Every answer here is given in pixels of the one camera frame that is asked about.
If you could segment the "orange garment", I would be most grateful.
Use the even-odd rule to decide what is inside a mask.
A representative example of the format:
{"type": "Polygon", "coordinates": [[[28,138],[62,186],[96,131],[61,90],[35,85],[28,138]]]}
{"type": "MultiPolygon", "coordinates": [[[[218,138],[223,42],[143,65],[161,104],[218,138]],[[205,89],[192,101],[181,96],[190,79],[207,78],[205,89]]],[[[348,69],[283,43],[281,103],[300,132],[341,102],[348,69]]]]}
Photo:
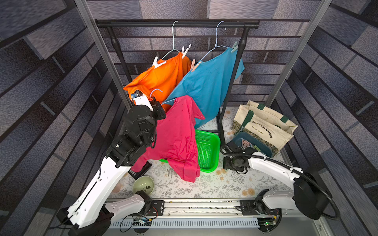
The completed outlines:
{"type": "Polygon", "coordinates": [[[190,71],[192,61],[182,54],[166,60],[166,64],[159,68],[149,68],[147,71],[138,75],[132,82],[124,87],[130,99],[131,94],[136,90],[145,94],[150,101],[158,101],[165,112],[171,105],[163,104],[184,76],[190,71]]]}

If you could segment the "pink garment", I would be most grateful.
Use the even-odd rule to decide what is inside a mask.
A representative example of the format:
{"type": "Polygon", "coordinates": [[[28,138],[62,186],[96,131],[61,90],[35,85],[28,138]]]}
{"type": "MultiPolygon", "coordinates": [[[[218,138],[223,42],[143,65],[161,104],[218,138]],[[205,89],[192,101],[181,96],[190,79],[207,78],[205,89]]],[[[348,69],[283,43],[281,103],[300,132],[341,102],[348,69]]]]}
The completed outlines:
{"type": "Polygon", "coordinates": [[[203,120],[204,116],[195,101],[188,95],[176,98],[166,118],[157,123],[157,144],[148,147],[131,170],[140,172],[149,159],[165,159],[182,180],[195,182],[200,175],[196,119],[203,120]]]}

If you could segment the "white clothespin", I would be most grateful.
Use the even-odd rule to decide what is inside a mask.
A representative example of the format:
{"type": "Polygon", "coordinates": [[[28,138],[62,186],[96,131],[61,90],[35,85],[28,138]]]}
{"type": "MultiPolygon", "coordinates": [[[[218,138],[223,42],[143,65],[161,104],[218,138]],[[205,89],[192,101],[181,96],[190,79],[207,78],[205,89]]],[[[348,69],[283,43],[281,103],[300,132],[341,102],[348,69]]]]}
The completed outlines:
{"type": "Polygon", "coordinates": [[[238,50],[238,42],[235,41],[234,44],[233,44],[233,46],[232,46],[232,50],[231,50],[231,52],[234,53],[234,52],[237,51],[237,50],[238,50]]]}
{"type": "Polygon", "coordinates": [[[189,49],[191,48],[191,44],[187,47],[187,48],[185,48],[184,46],[182,47],[182,51],[181,51],[181,54],[182,54],[182,59],[184,59],[185,58],[185,56],[186,56],[186,54],[188,53],[188,51],[189,51],[189,49]]]}
{"type": "Polygon", "coordinates": [[[153,61],[153,64],[152,64],[152,67],[153,68],[159,68],[160,66],[163,66],[164,64],[166,64],[166,61],[162,60],[161,62],[158,61],[158,56],[156,56],[154,58],[154,61],[153,61]]]}

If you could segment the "blue t-shirt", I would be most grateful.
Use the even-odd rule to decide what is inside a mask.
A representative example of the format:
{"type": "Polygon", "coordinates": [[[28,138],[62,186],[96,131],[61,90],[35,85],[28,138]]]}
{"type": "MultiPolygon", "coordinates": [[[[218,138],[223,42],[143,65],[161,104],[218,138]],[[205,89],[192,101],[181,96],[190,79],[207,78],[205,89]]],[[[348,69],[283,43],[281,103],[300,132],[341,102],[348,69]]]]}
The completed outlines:
{"type": "Polygon", "coordinates": [[[196,119],[196,128],[214,119],[227,95],[237,53],[237,50],[227,48],[215,58],[202,62],[195,71],[184,76],[165,103],[172,105],[173,99],[188,95],[205,117],[196,119]]]}

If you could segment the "beige clothespin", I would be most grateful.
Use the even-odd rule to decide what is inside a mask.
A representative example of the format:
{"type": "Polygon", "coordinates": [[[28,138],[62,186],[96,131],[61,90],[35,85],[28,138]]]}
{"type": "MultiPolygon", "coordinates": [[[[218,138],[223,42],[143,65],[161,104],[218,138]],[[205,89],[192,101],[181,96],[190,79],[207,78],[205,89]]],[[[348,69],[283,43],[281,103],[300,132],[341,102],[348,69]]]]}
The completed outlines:
{"type": "Polygon", "coordinates": [[[191,64],[191,68],[190,68],[190,72],[194,72],[198,67],[199,65],[202,63],[202,61],[198,61],[196,62],[195,59],[192,60],[192,64],[191,64]]]}

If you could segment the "white plastic hanger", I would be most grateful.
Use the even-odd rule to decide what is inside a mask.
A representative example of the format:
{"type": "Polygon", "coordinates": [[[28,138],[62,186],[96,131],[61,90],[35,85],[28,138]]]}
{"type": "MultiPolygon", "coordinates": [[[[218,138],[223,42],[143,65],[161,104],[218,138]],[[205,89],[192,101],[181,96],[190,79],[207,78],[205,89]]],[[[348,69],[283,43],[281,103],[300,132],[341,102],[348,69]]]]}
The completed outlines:
{"type": "Polygon", "coordinates": [[[180,53],[181,51],[179,51],[178,49],[176,49],[175,47],[175,24],[178,23],[179,21],[174,21],[174,23],[172,24],[172,28],[171,28],[171,31],[172,31],[172,49],[170,51],[168,51],[162,58],[161,60],[164,60],[165,57],[167,57],[170,53],[176,51],[178,53],[180,53]]]}

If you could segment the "light blue wire hanger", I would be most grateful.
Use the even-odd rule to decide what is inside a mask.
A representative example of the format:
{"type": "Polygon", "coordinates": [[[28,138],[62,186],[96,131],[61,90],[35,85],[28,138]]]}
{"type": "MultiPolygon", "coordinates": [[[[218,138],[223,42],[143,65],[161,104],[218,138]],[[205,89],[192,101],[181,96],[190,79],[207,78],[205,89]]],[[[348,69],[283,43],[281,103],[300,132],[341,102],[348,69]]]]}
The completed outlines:
{"type": "Polygon", "coordinates": [[[196,29],[195,32],[197,35],[194,36],[192,40],[194,50],[201,52],[198,54],[197,58],[193,58],[198,61],[202,61],[202,64],[209,61],[210,59],[219,56],[226,50],[232,50],[231,42],[228,42],[228,38],[221,37],[221,32],[226,31],[227,29],[221,29],[220,26],[213,28],[200,28],[196,29]]]}

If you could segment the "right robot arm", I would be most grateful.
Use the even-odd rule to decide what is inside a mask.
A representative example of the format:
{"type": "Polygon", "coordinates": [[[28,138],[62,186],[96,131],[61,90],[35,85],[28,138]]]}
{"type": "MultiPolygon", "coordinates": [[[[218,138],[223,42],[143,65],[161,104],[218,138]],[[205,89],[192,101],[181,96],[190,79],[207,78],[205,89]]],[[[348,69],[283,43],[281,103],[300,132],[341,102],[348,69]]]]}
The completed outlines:
{"type": "Polygon", "coordinates": [[[327,217],[324,210],[328,205],[334,209],[332,219],[339,219],[340,212],[323,181],[309,171],[289,166],[266,156],[257,149],[245,149],[231,141],[221,147],[224,155],[224,169],[238,174],[246,174],[253,169],[263,172],[289,187],[288,191],[261,191],[253,202],[253,209],[265,215],[275,209],[291,209],[301,212],[306,217],[318,220],[327,217]]]}

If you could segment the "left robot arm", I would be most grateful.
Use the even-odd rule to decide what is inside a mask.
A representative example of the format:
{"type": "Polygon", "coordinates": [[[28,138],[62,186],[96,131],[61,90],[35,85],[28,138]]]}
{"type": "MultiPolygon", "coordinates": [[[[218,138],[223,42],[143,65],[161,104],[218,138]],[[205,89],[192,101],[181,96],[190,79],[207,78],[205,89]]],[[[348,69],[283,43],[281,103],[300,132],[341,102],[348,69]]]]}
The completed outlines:
{"type": "Polygon", "coordinates": [[[60,223],[70,226],[68,235],[102,236],[111,223],[150,211],[152,199],[142,190],[115,203],[108,204],[106,200],[147,148],[155,147],[157,122],[165,118],[165,111],[156,100],[150,101],[149,106],[131,107],[125,132],[114,138],[87,188],[75,203],[57,213],[60,223]]]}

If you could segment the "teal clothespin tray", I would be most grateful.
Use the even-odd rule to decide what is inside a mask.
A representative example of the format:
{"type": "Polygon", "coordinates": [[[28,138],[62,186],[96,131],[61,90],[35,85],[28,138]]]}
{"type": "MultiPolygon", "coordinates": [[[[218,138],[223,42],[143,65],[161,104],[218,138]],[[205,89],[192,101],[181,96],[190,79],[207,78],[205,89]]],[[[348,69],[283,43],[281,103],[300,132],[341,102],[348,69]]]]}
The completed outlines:
{"type": "Polygon", "coordinates": [[[253,137],[252,135],[241,132],[237,134],[232,141],[239,147],[242,148],[242,150],[245,150],[246,148],[255,148],[257,151],[261,152],[262,154],[273,157],[272,150],[263,144],[261,141],[259,141],[257,138],[253,137]]]}

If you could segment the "green plastic laundry basket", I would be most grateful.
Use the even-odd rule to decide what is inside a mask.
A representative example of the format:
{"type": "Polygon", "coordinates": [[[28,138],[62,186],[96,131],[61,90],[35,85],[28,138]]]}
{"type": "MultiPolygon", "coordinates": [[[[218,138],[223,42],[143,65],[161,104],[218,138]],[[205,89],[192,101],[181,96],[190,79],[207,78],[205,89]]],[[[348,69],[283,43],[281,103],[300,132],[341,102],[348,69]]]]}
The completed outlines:
{"type": "Polygon", "coordinates": [[[195,143],[197,146],[197,163],[200,170],[211,173],[218,167],[220,138],[212,132],[203,130],[195,131],[195,143]]]}

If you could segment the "black calculator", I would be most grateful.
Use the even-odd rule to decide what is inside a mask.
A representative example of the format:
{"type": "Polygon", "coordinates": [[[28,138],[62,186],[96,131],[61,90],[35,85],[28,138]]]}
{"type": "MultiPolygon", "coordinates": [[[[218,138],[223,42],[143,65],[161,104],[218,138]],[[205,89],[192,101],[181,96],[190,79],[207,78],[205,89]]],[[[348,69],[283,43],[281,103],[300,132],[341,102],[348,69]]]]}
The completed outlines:
{"type": "Polygon", "coordinates": [[[137,180],[138,178],[144,176],[146,174],[146,172],[152,167],[152,164],[150,162],[146,162],[146,164],[143,166],[143,168],[141,169],[141,171],[139,172],[134,172],[133,170],[129,170],[128,173],[130,174],[130,176],[132,178],[134,178],[135,180],[137,180]]]}

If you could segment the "green ceramic bowl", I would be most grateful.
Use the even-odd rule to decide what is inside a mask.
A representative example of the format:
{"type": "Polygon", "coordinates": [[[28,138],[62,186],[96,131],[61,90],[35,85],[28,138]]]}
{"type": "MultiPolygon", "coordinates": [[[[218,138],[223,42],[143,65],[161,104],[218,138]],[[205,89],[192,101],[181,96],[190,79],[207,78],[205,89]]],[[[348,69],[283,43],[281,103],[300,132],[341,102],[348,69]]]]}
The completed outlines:
{"type": "Polygon", "coordinates": [[[154,180],[150,176],[142,176],[134,182],[132,192],[135,194],[136,192],[143,191],[150,196],[154,188],[154,180]]]}

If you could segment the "black clothes rack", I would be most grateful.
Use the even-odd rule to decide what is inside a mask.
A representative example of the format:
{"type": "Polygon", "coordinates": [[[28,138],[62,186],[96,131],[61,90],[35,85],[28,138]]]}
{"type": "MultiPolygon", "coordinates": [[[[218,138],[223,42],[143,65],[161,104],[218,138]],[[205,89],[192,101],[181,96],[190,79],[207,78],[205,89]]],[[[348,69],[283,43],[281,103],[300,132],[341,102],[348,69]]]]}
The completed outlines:
{"type": "Polygon", "coordinates": [[[220,142],[222,145],[225,144],[225,136],[224,136],[224,128],[223,128],[223,117],[226,111],[226,107],[230,98],[231,90],[233,83],[236,79],[236,73],[238,66],[241,62],[242,55],[244,53],[244,50],[246,48],[247,44],[247,38],[249,35],[249,31],[251,29],[257,29],[259,28],[260,21],[252,21],[252,22],[215,22],[211,20],[206,21],[175,21],[175,22],[169,22],[164,20],[98,20],[95,19],[95,24],[98,28],[106,28],[108,31],[108,34],[110,36],[110,41],[115,49],[116,55],[118,59],[120,60],[120,63],[122,65],[123,71],[126,75],[126,78],[128,82],[132,81],[131,74],[128,70],[124,54],[121,50],[120,42],[114,32],[114,28],[168,28],[171,27],[172,30],[175,28],[217,28],[219,26],[222,26],[224,28],[242,28],[242,36],[240,37],[239,44],[238,44],[238,51],[236,55],[236,61],[234,64],[234,68],[232,71],[232,75],[230,78],[230,83],[228,85],[227,94],[225,97],[225,100],[223,102],[222,108],[218,111],[218,114],[216,116],[217,121],[217,129],[212,130],[212,133],[215,133],[219,136],[220,142]]]}

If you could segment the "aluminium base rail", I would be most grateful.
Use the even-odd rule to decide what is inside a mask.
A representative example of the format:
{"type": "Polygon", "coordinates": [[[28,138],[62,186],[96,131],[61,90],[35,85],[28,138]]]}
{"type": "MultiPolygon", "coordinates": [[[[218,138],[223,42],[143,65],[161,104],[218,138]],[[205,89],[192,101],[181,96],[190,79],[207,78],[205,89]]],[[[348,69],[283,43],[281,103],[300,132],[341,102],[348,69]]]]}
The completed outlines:
{"type": "Polygon", "coordinates": [[[254,199],[232,200],[215,199],[194,199],[175,200],[172,203],[158,205],[144,192],[139,192],[133,196],[118,202],[105,203],[104,199],[87,197],[78,200],[76,205],[72,205],[67,213],[73,225],[78,228],[88,227],[91,224],[99,223],[110,225],[127,216],[136,214],[147,214],[152,212],[155,215],[231,215],[239,211],[243,216],[266,215],[267,217],[281,216],[285,209],[301,212],[310,219],[320,218],[324,207],[316,197],[305,198],[292,191],[262,192],[254,199]]]}

